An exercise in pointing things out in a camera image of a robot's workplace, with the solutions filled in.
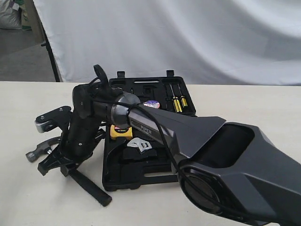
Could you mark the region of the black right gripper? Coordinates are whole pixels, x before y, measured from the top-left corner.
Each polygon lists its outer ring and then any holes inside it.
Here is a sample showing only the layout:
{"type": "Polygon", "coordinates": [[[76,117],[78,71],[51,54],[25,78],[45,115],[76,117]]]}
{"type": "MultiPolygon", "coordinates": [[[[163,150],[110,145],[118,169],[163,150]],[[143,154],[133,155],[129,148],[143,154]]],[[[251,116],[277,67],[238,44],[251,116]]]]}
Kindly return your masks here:
{"type": "Polygon", "coordinates": [[[80,118],[78,113],[72,113],[67,137],[59,145],[58,152],[52,152],[38,164],[38,171],[45,176],[50,170],[59,168],[64,177],[76,170],[81,162],[92,156],[97,142],[102,120],[89,116],[80,118]]]}

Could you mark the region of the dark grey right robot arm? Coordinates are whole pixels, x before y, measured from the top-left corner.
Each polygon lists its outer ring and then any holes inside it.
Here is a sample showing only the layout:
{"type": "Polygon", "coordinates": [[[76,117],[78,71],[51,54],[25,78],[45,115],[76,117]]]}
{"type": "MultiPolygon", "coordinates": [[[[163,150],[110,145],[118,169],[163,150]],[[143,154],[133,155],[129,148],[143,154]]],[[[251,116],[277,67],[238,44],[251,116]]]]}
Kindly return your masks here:
{"type": "Polygon", "coordinates": [[[39,132],[62,130],[59,146],[39,165],[75,166],[95,149],[103,122],[135,128],[163,144],[185,196],[199,209],[253,226],[301,223],[301,165],[254,125],[147,107],[139,98],[97,82],[73,89],[73,107],[36,118],[39,132]]]}

